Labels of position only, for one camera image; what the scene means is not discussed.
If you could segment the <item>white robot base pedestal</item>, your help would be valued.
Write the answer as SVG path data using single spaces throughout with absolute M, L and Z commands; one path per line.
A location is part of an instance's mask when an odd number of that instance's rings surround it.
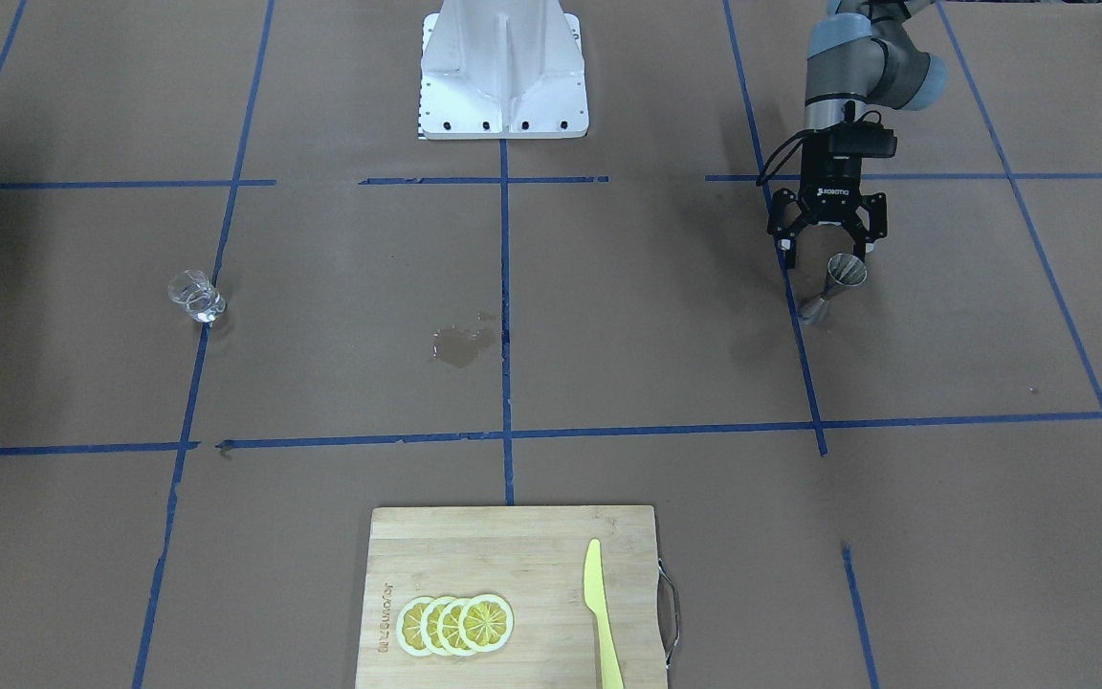
M 421 37 L 421 139 L 587 134 L 582 26 L 559 1 L 445 1 Z

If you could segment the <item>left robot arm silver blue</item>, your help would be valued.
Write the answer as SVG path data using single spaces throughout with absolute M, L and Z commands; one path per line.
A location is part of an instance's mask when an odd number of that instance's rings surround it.
M 768 234 L 795 269 L 801 232 L 843 228 L 865 258 L 888 234 L 888 201 L 862 191 L 863 162 L 890 160 L 899 140 L 880 109 L 919 112 L 946 90 L 944 61 L 915 45 L 905 25 L 930 1 L 830 1 L 810 32 L 804 129 L 787 137 L 757 177 L 766 185 L 799 154 L 797 190 L 771 193 Z

